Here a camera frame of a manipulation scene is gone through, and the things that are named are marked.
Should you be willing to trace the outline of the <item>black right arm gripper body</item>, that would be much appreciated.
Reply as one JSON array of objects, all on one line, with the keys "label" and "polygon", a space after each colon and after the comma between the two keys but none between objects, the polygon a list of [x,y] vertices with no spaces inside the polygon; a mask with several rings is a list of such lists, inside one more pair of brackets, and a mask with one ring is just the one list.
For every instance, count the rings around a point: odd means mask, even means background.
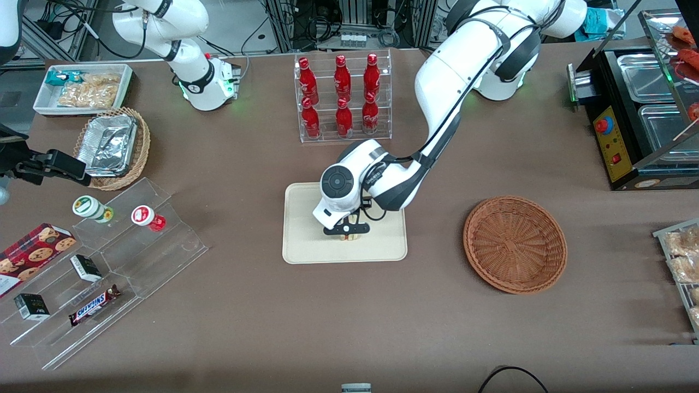
[{"label": "black right arm gripper body", "polygon": [[42,160],[44,154],[30,149],[27,139],[26,134],[1,125],[2,176],[30,183],[42,183],[45,177],[51,177],[52,174]]}]

